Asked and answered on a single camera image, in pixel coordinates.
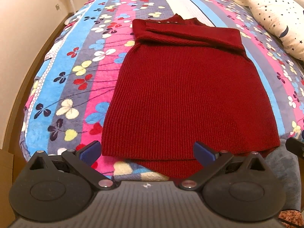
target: black crescent moon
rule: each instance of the black crescent moon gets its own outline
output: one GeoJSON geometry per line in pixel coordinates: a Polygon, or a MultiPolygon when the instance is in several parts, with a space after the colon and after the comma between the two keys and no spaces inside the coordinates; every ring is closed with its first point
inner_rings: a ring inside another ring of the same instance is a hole
{"type": "Polygon", "coordinates": [[[285,31],[281,33],[281,35],[279,36],[279,39],[285,37],[287,35],[287,33],[288,33],[288,26],[286,26],[285,31]]]}

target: white body pillow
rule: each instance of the white body pillow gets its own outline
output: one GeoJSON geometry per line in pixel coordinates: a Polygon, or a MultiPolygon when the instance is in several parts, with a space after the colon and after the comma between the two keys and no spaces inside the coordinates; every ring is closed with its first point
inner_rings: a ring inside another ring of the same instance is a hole
{"type": "Polygon", "coordinates": [[[284,49],[304,60],[304,9],[294,0],[234,0],[248,6],[267,31],[280,38],[284,49]]]}

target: red sweater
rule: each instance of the red sweater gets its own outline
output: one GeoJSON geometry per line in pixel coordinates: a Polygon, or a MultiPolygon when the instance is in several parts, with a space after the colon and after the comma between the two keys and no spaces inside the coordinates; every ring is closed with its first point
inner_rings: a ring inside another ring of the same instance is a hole
{"type": "Polygon", "coordinates": [[[136,43],[104,121],[104,156],[185,178],[202,168],[193,157],[195,141],[233,154],[280,145],[267,93],[238,30],[175,15],[135,19],[133,31],[136,43]]]}

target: white logo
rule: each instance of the white logo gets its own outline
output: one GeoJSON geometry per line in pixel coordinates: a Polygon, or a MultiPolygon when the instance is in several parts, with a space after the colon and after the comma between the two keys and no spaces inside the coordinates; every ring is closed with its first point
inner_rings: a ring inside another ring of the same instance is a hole
{"type": "Polygon", "coordinates": [[[145,188],[150,188],[152,185],[150,184],[150,183],[145,183],[144,185],[143,185],[143,187],[145,187],[145,188]]]}

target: floral blanket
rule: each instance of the floral blanket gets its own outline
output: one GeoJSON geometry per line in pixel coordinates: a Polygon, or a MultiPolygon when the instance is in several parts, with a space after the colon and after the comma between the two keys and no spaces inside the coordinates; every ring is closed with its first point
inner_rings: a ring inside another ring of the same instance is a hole
{"type": "MultiPolygon", "coordinates": [[[[100,141],[121,63],[134,45],[132,20],[161,20],[176,13],[208,26],[239,29],[269,96],[279,135],[302,139],[303,72],[277,40],[231,0],[89,0],[56,39],[37,73],[25,105],[20,138],[24,157],[28,160],[37,150],[57,155],[100,141]]],[[[240,95],[247,98],[247,93],[240,95]]],[[[210,102],[215,101],[216,93],[210,102]]],[[[215,136],[225,135],[215,131],[215,136]]],[[[92,167],[118,181],[168,179],[119,158],[101,156],[92,167]]]]}

